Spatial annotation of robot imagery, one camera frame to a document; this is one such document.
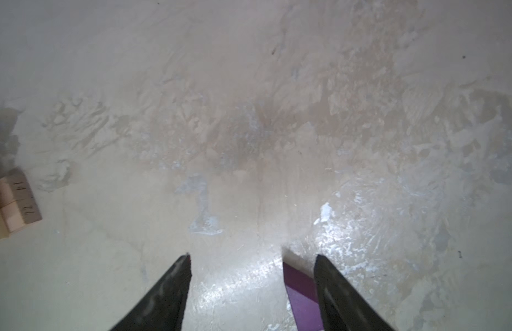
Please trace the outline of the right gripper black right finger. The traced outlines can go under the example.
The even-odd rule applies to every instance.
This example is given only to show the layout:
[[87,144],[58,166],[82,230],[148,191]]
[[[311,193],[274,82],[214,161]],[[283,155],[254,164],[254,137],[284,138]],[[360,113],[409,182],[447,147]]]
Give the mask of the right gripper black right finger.
[[317,255],[314,280],[325,331],[394,331],[323,255]]

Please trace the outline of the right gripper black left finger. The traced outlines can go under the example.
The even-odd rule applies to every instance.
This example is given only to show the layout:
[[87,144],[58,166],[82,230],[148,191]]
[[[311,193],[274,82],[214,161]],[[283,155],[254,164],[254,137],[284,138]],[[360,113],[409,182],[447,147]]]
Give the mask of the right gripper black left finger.
[[181,331],[191,278],[190,255],[182,255],[112,331]]

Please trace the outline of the purple triangular block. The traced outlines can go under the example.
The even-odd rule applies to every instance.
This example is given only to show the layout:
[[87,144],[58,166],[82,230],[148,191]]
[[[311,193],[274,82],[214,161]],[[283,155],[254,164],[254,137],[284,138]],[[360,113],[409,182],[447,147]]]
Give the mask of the purple triangular block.
[[323,330],[314,280],[283,262],[283,281],[298,331]]

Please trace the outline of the printed wood block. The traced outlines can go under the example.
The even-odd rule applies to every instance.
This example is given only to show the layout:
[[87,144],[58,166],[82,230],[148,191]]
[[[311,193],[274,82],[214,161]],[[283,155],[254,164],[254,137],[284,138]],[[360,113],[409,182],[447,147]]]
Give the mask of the printed wood block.
[[10,234],[43,219],[28,179],[22,172],[0,179],[0,212]]

